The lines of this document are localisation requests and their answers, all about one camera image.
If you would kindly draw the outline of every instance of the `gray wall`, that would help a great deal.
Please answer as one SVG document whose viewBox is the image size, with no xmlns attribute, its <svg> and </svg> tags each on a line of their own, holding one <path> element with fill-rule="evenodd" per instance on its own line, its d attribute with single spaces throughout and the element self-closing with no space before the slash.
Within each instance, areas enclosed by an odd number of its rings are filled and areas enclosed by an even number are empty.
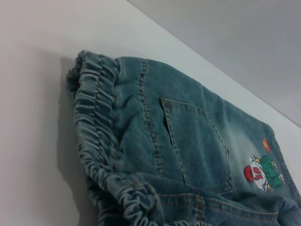
<svg viewBox="0 0 301 226">
<path fill-rule="evenodd" d="M 301 126 L 300 0 L 129 2 Z"/>
</svg>

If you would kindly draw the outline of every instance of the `white wall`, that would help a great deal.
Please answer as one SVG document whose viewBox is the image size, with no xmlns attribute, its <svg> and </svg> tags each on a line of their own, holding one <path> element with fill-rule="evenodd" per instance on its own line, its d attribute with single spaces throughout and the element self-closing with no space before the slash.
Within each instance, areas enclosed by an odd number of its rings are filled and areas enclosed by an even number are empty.
<svg viewBox="0 0 301 226">
<path fill-rule="evenodd" d="M 1 226 L 97 225 L 64 88 L 82 49 L 166 62 L 270 124 L 301 189 L 301 129 L 125 0 L 10 0 L 0 28 Z"/>
<path fill-rule="evenodd" d="M 129 0 L 301 127 L 300 0 Z"/>
</svg>

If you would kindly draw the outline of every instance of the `gathered denim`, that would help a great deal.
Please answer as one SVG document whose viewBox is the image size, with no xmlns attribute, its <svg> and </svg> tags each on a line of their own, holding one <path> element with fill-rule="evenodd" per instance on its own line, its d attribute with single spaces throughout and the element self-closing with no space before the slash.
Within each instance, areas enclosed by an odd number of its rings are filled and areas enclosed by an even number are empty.
<svg viewBox="0 0 301 226">
<path fill-rule="evenodd" d="M 100 226 L 301 225 L 271 127 L 180 71 L 81 51 L 67 89 Z"/>
</svg>

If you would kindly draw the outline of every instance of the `seam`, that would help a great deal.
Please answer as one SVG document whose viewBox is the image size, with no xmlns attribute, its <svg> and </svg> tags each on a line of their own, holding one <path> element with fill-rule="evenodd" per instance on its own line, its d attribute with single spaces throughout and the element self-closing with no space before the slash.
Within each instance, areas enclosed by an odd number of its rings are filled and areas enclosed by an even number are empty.
<svg viewBox="0 0 301 226">
<path fill-rule="evenodd" d="M 164 168 L 163 168 L 163 162 L 162 162 L 162 158 L 161 158 L 161 150 L 158 144 L 158 138 L 157 138 L 157 134 L 155 132 L 154 129 L 154 124 L 152 122 L 152 118 L 151 118 L 151 113 L 149 111 L 149 109 L 146 106 L 146 97 L 144 95 L 144 90 L 143 90 L 143 82 L 144 82 L 144 78 L 146 76 L 146 61 L 145 59 L 141 59 L 142 62 L 142 72 L 139 78 L 139 96 L 140 96 L 140 101 L 143 105 L 143 109 L 144 109 L 144 116 L 146 119 L 146 124 L 147 124 L 147 129 L 150 133 L 150 138 L 152 143 L 154 144 L 154 148 L 155 148 L 155 158 L 156 158 L 156 162 L 157 162 L 157 168 L 158 168 L 158 175 L 160 177 L 164 176 Z"/>
<path fill-rule="evenodd" d="M 193 197 L 194 194 L 191 193 L 180 193 L 180 194 L 158 194 L 159 197 Z"/>
<path fill-rule="evenodd" d="M 197 214 L 196 214 L 196 222 L 199 222 L 203 219 L 204 217 L 204 205 L 203 205 L 203 198 L 198 194 L 196 189 L 192 189 L 194 197 L 195 197 L 195 205 L 197 209 Z"/>
<path fill-rule="evenodd" d="M 274 134 L 274 131 L 273 129 L 269 126 L 269 129 L 271 130 L 271 133 Z M 271 136 L 271 140 L 272 140 L 272 145 L 275 147 L 276 151 L 274 152 L 276 157 L 278 157 L 278 162 L 280 163 L 281 167 L 283 168 L 283 170 L 281 171 L 282 174 L 285 174 L 286 178 L 288 179 L 288 182 L 287 182 L 287 185 L 292 189 L 296 199 L 297 199 L 297 203 L 298 205 L 301 204 L 301 195 L 300 193 L 298 192 L 298 189 L 293 181 L 293 178 L 287 168 L 287 165 L 284 161 L 284 158 L 283 158 L 283 155 L 281 153 L 281 150 L 280 150 L 280 147 L 279 147 L 279 144 L 275 138 L 275 135 L 274 137 Z"/>
<path fill-rule="evenodd" d="M 115 88 L 115 84 L 114 84 L 112 106 L 115 105 L 115 101 L 116 101 L 116 88 Z M 113 110 L 112 110 L 112 113 L 111 113 L 111 121 L 112 121 L 112 128 L 114 128 L 114 111 Z M 114 171 L 116 170 L 116 166 L 117 166 L 117 144 L 118 144 L 118 140 L 115 139 L 114 140 L 114 150 L 115 150 L 115 153 L 113 155 L 113 170 Z"/>
<path fill-rule="evenodd" d="M 224 189 L 224 191 L 220 191 L 220 190 L 217 190 L 217 189 L 211 189 L 211 188 L 204 188 L 204 189 L 211 190 L 211 191 L 213 191 L 215 193 L 219 193 L 219 194 L 226 194 L 226 193 L 231 192 L 232 191 L 232 181 L 231 181 L 231 170 L 230 170 L 230 162 L 229 162 L 229 150 L 226 147 L 226 145 L 225 145 L 219 131 L 217 130 L 212 118 L 210 117 L 209 113 L 206 110 L 204 110 L 200 107 L 197 107 L 195 105 L 188 104 L 188 103 L 183 103 L 183 102 L 178 102 L 178 101 L 174 101 L 174 100 L 170 100 L 170 99 L 166 99 L 166 98 L 162 98 L 162 103 L 163 103 L 163 106 L 164 106 L 167 125 L 168 125 L 168 128 L 170 130 L 169 131 L 170 132 L 170 138 L 171 138 L 174 150 L 176 152 L 176 156 L 177 156 L 178 161 L 180 163 L 180 167 L 181 167 L 184 182 L 187 183 L 187 176 L 186 176 L 186 173 L 185 173 L 184 165 L 183 165 L 183 163 L 181 161 L 181 158 L 180 158 L 180 152 L 177 149 L 176 144 L 175 144 L 175 140 L 174 140 L 174 136 L 173 136 L 173 132 L 172 132 L 173 129 L 172 129 L 171 120 L 170 120 L 170 113 L 169 113 L 169 110 L 168 110 L 169 105 L 172 105 L 174 107 L 179 107 L 183 111 L 196 111 L 197 113 L 203 115 L 206 118 L 206 120 L 210 123 L 210 125 L 214 129 L 214 131 L 215 131 L 215 133 L 216 133 L 216 135 L 217 135 L 217 137 L 218 137 L 218 139 L 219 139 L 219 141 L 220 141 L 220 143 L 223 146 L 224 151 L 225 151 L 225 155 L 226 155 L 226 159 L 227 159 L 227 171 L 228 171 L 227 184 L 228 184 L 229 187 L 226 187 Z"/>
<path fill-rule="evenodd" d="M 97 89 L 100 89 L 100 86 L 99 86 L 99 78 L 96 79 L 96 88 Z M 95 93 L 95 101 L 94 101 L 94 109 L 96 109 L 96 100 L 100 101 L 100 99 L 98 98 L 98 93 Z M 107 162 L 107 159 L 105 158 L 105 156 L 103 155 L 100 147 L 101 146 L 101 143 L 100 143 L 100 139 L 98 138 L 98 134 L 99 134 L 99 130 L 97 129 L 98 127 L 98 123 L 96 122 L 96 118 L 97 118 L 97 115 L 96 115 L 96 110 L 93 111 L 93 114 L 94 114 L 94 117 L 93 117 L 93 122 L 94 122 L 94 125 L 95 125 L 95 130 L 96 130 L 96 133 L 97 133 L 97 142 L 98 142 L 98 153 L 99 155 L 102 157 L 103 161 L 105 164 L 108 165 L 108 162 Z"/>
<path fill-rule="evenodd" d="M 163 206 L 195 206 L 195 204 L 190 202 L 177 203 L 176 205 L 171 204 L 169 201 L 165 201 L 165 200 L 160 200 L 160 202 Z"/>
<path fill-rule="evenodd" d="M 235 216 L 237 218 L 242 218 L 242 219 L 250 219 L 250 220 L 256 220 L 256 221 L 261 221 L 261 222 L 276 222 L 277 221 L 277 217 L 276 216 L 275 216 L 275 219 L 260 219 L 260 218 L 253 218 L 253 217 L 244 217 L 244 216 L 241 216 L 240 214 L 234 214 L 230 210 L 221 210 L 221 209 L 219 209 L 217 207 L 214 207 L 214 206 L 208 206 L 207 208 L 208 209 L 218 210 L 220 212 L 224 212 L 224 213 L 227 213 L 229 215 Z"/>
<path fill-rule="evenodd" d="M 166 121 L 167 121 L 168 128 L 169 128 L 169 135 L 170 135 L 171 143 L 174 147 L 175 155 L 177 156 L 179 164 L 180 164 L 183 181 L 184 181 L 184 183 L 187 184 L 187 175 L 186 175 L 186 172 L 185 172 L 185 167 L 184 167 L 184 164 L 183 164 L 183 162 L 181 160 L 181 157 L 180 157 L 180 151 L 177 148 L 177 145 L 176 145 L 175 140 L 174 140 L 173 128 L 172 128 L 170 117 L 169 117 L 169 110 L 165 106 L 164 106 L 164 112 L 165 112 L 165 115 L 166 115 Z"/>
<path fill-rule="evenodd" d="M 242 212 L 247 212 L 247 213 L 252 213 L 252 214 L 257 214 L 257 215 L 273 216 L 273 215 L 278 214 L 278 211 L 273 212 L 273 213 L 266 213 L 266 212 L 258 212 L 258 211 L 253 211 L 253 210 L 245 210 L 243 208 L 233 206 L 229 203 L 226 203 L 226 202 L 223 202 L 223 201 L 220 201 L 220 200 L 216 200 L 214 198 L 204 198 L 204 199 L 209 201 L 208 208 L 212 207 L 212 206 L 210 206 L 210 203 L 217 203 L 217 204 L 220 204 L 220 205 L 223 205 L 223 206 L 229 206 L 230 208 L 234 208 L 234 209 L 237 209 L 237 210 L 242 211 Z"/>
</svg>

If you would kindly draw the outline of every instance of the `pocket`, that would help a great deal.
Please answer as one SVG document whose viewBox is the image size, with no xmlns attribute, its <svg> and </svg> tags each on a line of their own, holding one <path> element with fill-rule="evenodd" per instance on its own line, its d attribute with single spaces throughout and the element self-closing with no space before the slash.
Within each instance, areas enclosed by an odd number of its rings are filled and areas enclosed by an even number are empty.
<svg viewBox="0 0 301 226">
<path fill-rule="evenodd" d="M 229 151 L 208 112 L 191 104 L 161 100 L 184 183 L 217 194 L 231 192 Z"/>
</svg>

